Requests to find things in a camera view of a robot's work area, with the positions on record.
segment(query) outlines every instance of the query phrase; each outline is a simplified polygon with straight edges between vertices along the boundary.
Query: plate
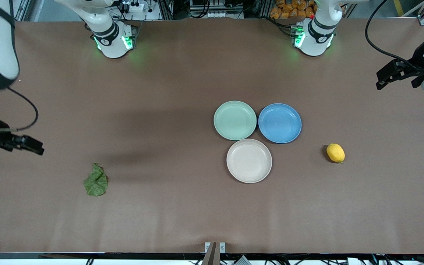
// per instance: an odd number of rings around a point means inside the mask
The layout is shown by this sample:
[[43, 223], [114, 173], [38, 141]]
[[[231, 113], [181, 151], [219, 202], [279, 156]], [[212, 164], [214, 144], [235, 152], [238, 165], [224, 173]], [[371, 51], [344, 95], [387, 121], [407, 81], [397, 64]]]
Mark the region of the plate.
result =
[[271, 171], [271, 153], [262, 142], [243, 139], [230, 147], [227, 153], [227, 167], [237, 180], [257, 183]]
[[225, 102], [215, 111], [213, 124], [223, 138], [238, 141], [256, 129], [256, 113], [244, 102]]
[[302, 120], [291, 106], [275, 103], [265, 107], [259, 114], [259, 130], [269, 141], [288, 143], [299, 136]]

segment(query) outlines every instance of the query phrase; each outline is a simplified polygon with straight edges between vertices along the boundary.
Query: green plate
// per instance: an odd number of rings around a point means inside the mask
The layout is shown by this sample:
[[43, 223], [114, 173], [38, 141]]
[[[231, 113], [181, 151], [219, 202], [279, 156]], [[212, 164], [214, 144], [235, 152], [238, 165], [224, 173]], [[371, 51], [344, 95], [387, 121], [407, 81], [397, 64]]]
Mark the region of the green plate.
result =
[[213, 124], [222, 137], [239, 141], [256, 129], [256, 113], [244, 102], [225, 102], [215, 111]]

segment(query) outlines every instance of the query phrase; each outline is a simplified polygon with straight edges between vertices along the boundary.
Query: plate rim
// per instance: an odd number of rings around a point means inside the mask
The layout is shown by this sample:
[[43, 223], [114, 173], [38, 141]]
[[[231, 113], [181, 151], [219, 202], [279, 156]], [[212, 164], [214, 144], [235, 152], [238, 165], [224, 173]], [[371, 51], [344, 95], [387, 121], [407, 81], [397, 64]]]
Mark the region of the plate rim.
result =
[[[259, 179], [259, 180], [257, 180], [257, 181], [243, 181], [243, 180], [241, 180], [241, 179], [239, 179], [239, 178], [237, 178], [233, 173], [232, 173], [232, 171], [230, 170], [230, 157], [231, 157], [231, 152], [232, 152], [232, 150], [234, 150], [234, 149], [236, 149], [236, 147], [237, 146], [239, 146], [239, 145], [241, 145], [241, 144], [243, 144], [244, 143], [244, 141], [249, 141], [249, 142], [251, 142], [251, 143], [254, 143], [256, 146], [258, 146], [258, 147], [260, 147], [267, 155], [269, 155], [269, 169], [267, 170], [267, 172], [266, 172], [266, 174], [264, 174], [264, 176], [261, 178], [261, 179]], [[242, 140], [240, 140], [240, 141], [237, 141], [236, 143], [234, 143], [232, 146], [230, 146], [230, 148], [229, 148], [229, 151], [227, 152], [227, 169], [229, 170], [229, 172], [230, 172], [230, 174], [236, 179], [236, 180], [238, 180], [238, 181], [240, 181], [240, 182], [242, 182], [242, 183], [247, 183], [247, 184], [253, 184], [253, 183], [258, 183], [258, 182], [260, 182], [260, 181], [262, 181], [262, 180], [264, 180], [268, 175], [269, 175], [269, 173], [271, 172], [271, 169], [272, 169], [272, 154], [271, 154], [271, 151], [269, 151], [269, 148], [264, 144], [264, 143], [262, 143], [261, 141], [258, 141], [258, 140], [256, 140], [256, 139], [242, 139]]]
[[[237, 104], [239, 104], [239, 105], [241, 105], [241, 106], [238, 106], [238, 107], [242, 107], [243, 109], [245, 109], [246, 110], [246, 112], [248, 112], [248, 111], [251, 111], [251, 113], [252, 114], [254, 114], [254, 115], [250, 115], [250, 116], [253, 116], [254, 117], [254, 119], [253, 119], [253, 121], [254, 121], [254, 128], [253, 129], [251, 129], [250, 130], [250, 133], [247, 135], [247, 136], [245, 136], [245, 137], [243, 137], [243, 138], [238, 138], [238, 139], [235, 139], [235, 138], [233, 138], [233, 139], [231, 139], [231, 138], [228, 138], [228, 137], [225, 137], [218, 129], [217, 129], [217, 116], [218, 116], [218, 112], [219, 112], [219, 110], [220, 109], [222, 109], [222, 108], [224, 108], [224, 105], [226, 105], [226, 104], [233, 104], [233, 103], [237, 103]], [[240, 101], [240, 100], [230, 100], [230, 101], [227, 101], [227, 102], [224, 102], [223, 104], [221, 104], [216, 110], [215, 110], [215, 113], [214, 113], [214, 116], [213, 116], [213, 125], [214, 125], [214, 129], [215, 129], [215, 131], [220, 135], [220, 136], [222, 136], [223, 138], [225, 138], [225, 139], [228, 139], [228, 140], [231, 140], [231, 141], [240, 141], [240, 140], [243, 140], [243, 139], [246, 139], [247, 137], [249, 137], [249, 136], [251, 136], [252, 134], [253, 134], [253, 132], [256, 130], [256, 126], [258, 125], [258, 117], [257, 117], [257, 115], [256, 115], [256, 112], [254, 111], [254, 109], [249, 105], [249, 104], [247, 104], [247, 103], [245, 103], [245, 102], [243, 102], [243, 101]]]
[[[269, 139], [269, 137], [266, 136], [266, 134], [264, 134], [264, 132], [262, 131], [261, 126], [260, 126], [260, 124], [261, 124], [260, 121], [262, 121], [264, 119], [264, 116], [266, 115], [266, 114], [264, 114], [265, 111], [269, 112], [269, 110], [272, 109], [272, 108], [274, 108], [274, 109], [280, 108], [281, 109], [282, 107], [286, 107], [286, 108], [289, 107], [291, 110], [293, 110], [297, 114], [297, 117], [298, 117], [297, 120], [299, 121], [299, 131], [296, 133], [296, 135], [290, 141], [273, 141], [272, 139]], [[259, 131], [261, 132], [261, 134], [266, 139], [268, 139], [269, 141], [272, 141], [274, 143], [279, 143], [279, 144], [290, 143], [291, 141], [294, 141], [297, 137], [299, 137], [299, 135], [302, 131], [302, 118], [300, 117], [299, 112], [296, 111], [296, 109], [294, 109], [292, 106], [289, 106], [288, 104], [285, 104], [285, 103], [273, 103], [273, 104], [269, 104], [266, 107], [264, 107], [264, 109], [259, 113], [258, 128], [259, 128]]]

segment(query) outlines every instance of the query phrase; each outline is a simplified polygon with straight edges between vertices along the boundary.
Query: yellow lemon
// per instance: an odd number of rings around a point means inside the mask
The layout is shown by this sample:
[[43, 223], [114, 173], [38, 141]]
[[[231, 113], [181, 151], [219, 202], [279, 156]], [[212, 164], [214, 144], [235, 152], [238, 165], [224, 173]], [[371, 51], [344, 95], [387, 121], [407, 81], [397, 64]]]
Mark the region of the yellow lemon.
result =
[[326, 148], [326, 153], [330, 159], [336, 163], [342, 163], [345, 159], [345, 151], [343, 151], [343, 148], [337, 143], [330, 143]]

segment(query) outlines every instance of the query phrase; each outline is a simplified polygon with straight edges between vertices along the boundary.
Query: blue plate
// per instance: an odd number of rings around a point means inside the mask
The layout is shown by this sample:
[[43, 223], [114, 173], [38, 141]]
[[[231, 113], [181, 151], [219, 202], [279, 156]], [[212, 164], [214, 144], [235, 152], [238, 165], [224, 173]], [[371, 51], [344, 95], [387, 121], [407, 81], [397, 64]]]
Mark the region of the blue plate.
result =
[[259, 114], [258, 126], [264, 137], [275, 143], [288, 143], [299, 136], [302, 120], [291, 106], [274, 103]]

